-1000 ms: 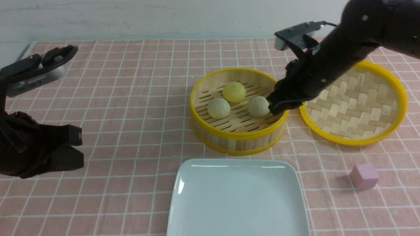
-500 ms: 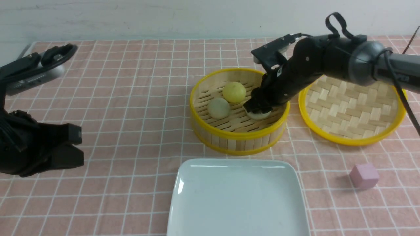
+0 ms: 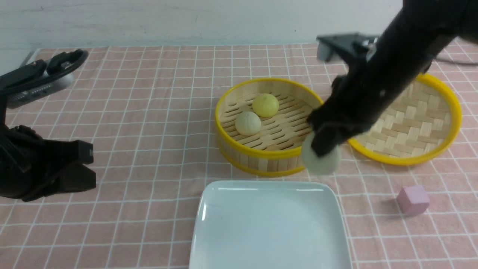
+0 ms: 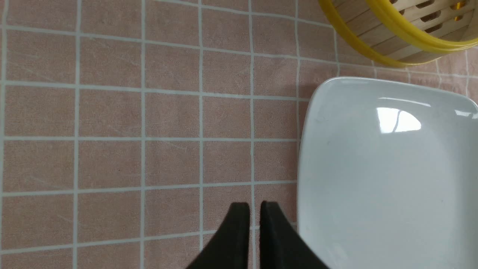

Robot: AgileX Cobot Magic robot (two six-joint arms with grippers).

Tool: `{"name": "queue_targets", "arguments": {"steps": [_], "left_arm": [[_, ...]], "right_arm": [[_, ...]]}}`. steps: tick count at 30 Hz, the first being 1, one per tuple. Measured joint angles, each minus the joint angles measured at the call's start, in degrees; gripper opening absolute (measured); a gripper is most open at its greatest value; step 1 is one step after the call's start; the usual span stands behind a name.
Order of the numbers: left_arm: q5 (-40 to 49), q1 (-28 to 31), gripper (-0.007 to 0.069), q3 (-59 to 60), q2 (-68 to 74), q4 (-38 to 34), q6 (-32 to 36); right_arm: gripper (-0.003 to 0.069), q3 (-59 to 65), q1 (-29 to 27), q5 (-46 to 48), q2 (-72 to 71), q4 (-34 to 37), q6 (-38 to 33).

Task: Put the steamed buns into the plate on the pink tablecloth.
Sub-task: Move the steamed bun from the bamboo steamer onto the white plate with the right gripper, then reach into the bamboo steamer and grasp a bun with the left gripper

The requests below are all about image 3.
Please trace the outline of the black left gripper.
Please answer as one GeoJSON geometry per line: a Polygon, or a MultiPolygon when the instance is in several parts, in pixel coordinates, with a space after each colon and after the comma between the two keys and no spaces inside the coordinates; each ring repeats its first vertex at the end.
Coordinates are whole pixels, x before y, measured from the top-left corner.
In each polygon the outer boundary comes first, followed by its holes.
{"type": "Polygon", "coordinates": [[[26,126],[1,125],[1,197],[24,202],[95,189],[93,145],[82,140],[43,139],[26,126]],[[70,164],[54,172],[58,160],[70,164]]]}

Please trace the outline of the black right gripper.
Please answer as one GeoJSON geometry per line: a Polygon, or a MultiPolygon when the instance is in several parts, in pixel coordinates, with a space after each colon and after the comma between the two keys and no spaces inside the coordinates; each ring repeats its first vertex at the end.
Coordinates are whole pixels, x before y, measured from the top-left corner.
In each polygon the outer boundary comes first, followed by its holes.
{"type": "Polygon", "coordinates": [[[332,83],[328,100],[308,117],[312,151],[331,153],[349,137],[368,131],[415,78],[415,57],[344,57],[348,73],[332,83]]]}

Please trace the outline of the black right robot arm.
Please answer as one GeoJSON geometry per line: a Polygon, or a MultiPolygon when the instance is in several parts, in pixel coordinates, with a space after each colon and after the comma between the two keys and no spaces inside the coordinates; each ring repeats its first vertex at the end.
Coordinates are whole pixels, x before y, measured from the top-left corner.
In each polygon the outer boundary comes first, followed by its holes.
{"type": "Polygon", "coordinates": [[[359,33],[318,36],[347,65],[332,83],[330,97],[307,121],[317,157],[369,129],[415,78],[456,37],[477,43],[476,0],[405,0],[372,47],[359,33]]]}

